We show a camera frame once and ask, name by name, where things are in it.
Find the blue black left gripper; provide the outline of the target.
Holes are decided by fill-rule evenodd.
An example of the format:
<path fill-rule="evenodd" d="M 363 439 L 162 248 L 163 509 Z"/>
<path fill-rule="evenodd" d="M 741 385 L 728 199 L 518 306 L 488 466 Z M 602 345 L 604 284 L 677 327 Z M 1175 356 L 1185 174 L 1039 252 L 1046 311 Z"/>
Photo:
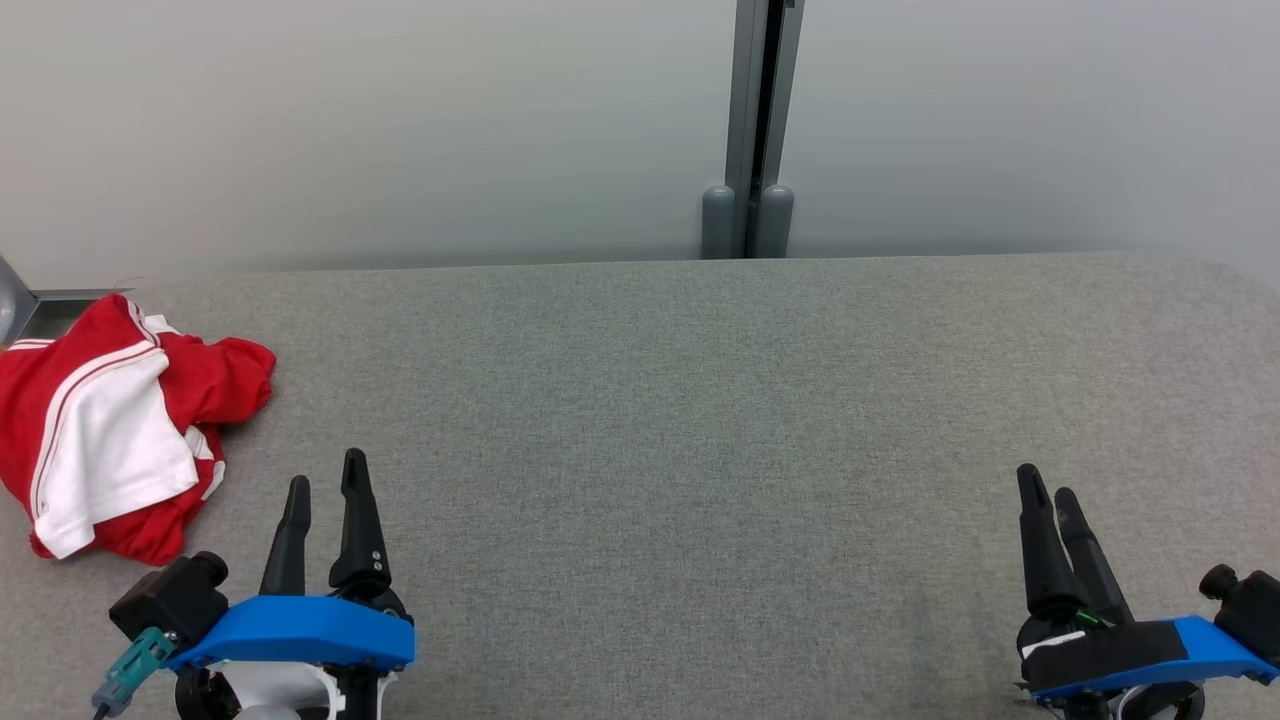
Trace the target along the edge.
<path fill-rule="evenodd" d="M 387 543 L 369 461 L 348 448 L 340 550 L 329 571 L 335 592 L 390 588 Z M 306 594 L 305 543 L 311 486 L 291 479 L 259 585 L 193 648 L 177 655 L 179 720 L 385 720 L 385 694 L 416 659 L 416 628 L 404 610 Z"/>

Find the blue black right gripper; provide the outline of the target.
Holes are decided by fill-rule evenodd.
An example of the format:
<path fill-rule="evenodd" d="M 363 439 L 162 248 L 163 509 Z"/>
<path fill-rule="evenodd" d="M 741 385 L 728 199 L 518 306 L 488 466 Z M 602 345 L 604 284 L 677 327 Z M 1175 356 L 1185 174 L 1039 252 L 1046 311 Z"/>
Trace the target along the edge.
<path fill-rule="evenodd" d="M 1076 495 L 1068 487 L 1055 492 L 1057 528 L 1039 469 L 1024 462 L 1016 475 L 1028 612 L 1074 618 L 1087 601 L 1096 616 L 1114 624 L 1089 620 L 1080 630 L 1021 647 L 1019 687 L 1036 705 L 1059 720 L 1204 720 L 1207 682 L 1245 678 L 1268 685 L 1280 678 L 1280 669 L 1217 629 L 1213 619 L 1132 623 Z"/>

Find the red number 23 jersey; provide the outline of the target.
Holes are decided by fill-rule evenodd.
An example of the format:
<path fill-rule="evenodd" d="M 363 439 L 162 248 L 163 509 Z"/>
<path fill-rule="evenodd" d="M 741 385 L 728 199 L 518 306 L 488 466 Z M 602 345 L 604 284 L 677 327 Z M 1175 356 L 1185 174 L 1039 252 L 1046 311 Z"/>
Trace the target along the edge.
<path fill-rule="evenodd" d="M 168 368 L 157 332 L 119 293 L 56 340 L 0 352 L 0 484 L 49 557 L 68 559 L 99 524 L 196 487 L 159 383 Z"/>

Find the grey metal partition post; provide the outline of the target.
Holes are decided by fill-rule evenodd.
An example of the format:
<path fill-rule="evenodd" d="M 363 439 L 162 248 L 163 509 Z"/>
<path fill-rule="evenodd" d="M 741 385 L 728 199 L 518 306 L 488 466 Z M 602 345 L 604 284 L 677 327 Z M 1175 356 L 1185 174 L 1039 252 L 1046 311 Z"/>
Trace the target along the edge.
<path fill-rule="evenodd" d="M 780 179 L 806 0 L 737 0 L 724 178 L 701 196 L 704 260 L 786 258 Z"/>

